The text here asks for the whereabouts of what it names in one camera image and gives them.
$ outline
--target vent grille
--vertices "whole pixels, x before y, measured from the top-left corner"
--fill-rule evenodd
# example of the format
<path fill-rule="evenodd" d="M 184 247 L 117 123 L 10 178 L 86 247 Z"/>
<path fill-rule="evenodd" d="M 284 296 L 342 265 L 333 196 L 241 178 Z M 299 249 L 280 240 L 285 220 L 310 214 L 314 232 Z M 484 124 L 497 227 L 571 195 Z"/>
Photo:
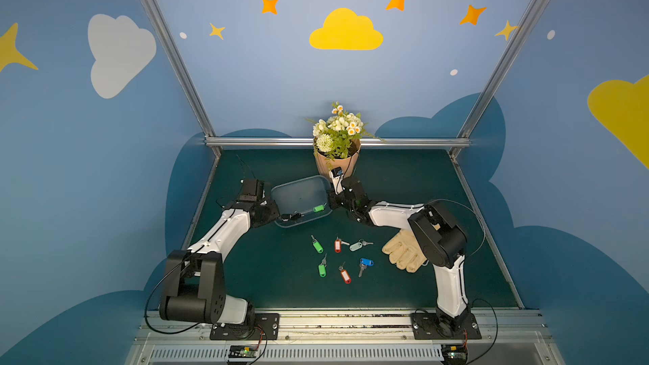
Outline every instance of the vent grille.
<path fill-rule="evenodd" d="M 230 345 L 206 347 L 205 345 L 158 345 L 149 364 L 180 365 L 187 363 L 214 363 L 227 359 Z M 268 347 L 264 362 L 410 362 L 442 361 L 441 345 L 300 345 L 296 347 Z"/>

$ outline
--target white cloud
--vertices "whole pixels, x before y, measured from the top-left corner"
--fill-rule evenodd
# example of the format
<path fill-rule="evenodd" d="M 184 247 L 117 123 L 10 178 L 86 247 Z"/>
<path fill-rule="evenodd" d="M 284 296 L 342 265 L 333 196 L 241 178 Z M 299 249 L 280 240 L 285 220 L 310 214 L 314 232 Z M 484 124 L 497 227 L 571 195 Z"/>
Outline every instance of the white cloud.
<path fill-rule="evenodd" d="M 95 57 L 90 80 L 105 99 L 117 96 L 156 55 L 151 32 L 126 16 L 94 15 L 88 24 L 88 42 Z"/>

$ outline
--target black mounting plate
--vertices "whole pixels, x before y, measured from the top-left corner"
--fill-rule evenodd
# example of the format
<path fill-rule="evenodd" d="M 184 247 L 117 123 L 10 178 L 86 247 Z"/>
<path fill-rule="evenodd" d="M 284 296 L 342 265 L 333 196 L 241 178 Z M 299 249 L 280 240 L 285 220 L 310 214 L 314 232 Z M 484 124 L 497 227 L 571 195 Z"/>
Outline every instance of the black mounting plate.
<path fill-rule="evenodd" d="M 464 340 L 464 330 L 466 330 L 466 339 L 482 339 L 473 313 L 469 313 L 464 318 L 459 329 L 452 336 L 440 333 L 439 319 L 435 313 L 412 313 L 410 314 L 410 323 L 416 340 Z"/>
<path fill-rule="evenodd" d="M 268 338 L 271 341 L 277 339 L 277 330 L 280 326 L 279 313 L 255 313 L 255 324 L 264 330 L 266 334 L 264 338 Z M 258 341 L 259 334 L 259 330 L 255 329 L 246 340 Z M 221 327 L 221 324 L 214 324 L 210 331 L 210 339 L 225 341 L 241 340 L 241 326 L 225 324 L 224 327 Z"/>

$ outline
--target yellow cloud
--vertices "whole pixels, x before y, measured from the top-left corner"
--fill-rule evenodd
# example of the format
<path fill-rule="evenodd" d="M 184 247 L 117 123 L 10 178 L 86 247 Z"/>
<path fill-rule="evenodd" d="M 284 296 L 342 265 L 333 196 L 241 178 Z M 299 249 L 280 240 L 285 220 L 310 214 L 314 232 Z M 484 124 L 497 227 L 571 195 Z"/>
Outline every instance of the yellow cloud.
<path fill-rule="evenodd" d="M 649 168 L 649 75 L 635 84 L 606 81 L 588 95 L 595 118 Z"/>
<path fill-rule="evenodd" d="M 372 20 L 350 9 L 336 9 L 324 22 L 309 37 L 309 43 L 319 50 L 374 50 L 383 43 L 383 35 L 374 29 Z"/>

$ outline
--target beige work glove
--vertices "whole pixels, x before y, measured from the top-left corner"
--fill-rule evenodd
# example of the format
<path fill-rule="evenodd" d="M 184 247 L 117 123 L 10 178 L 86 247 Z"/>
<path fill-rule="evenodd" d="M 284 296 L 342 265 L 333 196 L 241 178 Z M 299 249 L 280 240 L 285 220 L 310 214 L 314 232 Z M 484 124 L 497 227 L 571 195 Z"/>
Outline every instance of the beige work glove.
<path fill-rule="evenodd" d="M 417 272 L 419 267 L 427 261 L 414 233 L 410 229 L 399 230 L 381 248 L 381 251 L 390 255 L 390 262 L 396 264 L 397 268 L 405 269 L 410 273 Z"/>

